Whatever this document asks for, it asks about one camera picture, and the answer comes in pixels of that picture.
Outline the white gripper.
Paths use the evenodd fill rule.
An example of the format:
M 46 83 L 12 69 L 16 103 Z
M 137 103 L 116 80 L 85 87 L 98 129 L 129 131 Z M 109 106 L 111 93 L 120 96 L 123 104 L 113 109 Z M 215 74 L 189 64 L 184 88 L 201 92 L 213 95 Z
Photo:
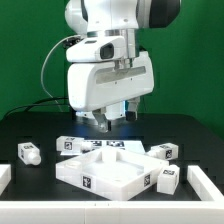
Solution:
M 93 111 L 100 132 L 110 130 L 110 121 L 100 108 L 130 99 L 126 120 L 136 121 L 140 99 L 132 98 L 151 93 L 154 88 L 147 51 L 142 51 L 128 69 L 116 69 L 114 62 L 72 64 L 67 81 L 71 107 L 76 111 Z

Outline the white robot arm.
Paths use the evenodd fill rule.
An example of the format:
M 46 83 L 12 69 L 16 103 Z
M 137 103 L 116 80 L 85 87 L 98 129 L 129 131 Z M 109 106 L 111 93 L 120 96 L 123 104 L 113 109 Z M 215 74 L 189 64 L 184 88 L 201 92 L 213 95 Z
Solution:
M 167 27 L 180 8 L 181 0 L 70 0 L 65 18 L 81 36 L 66 51 L 71 107 L 93 116 L 102 132 L 121 116 L 135 121 L 140 97 L 154 88 L 152 63 L 137 31 Z

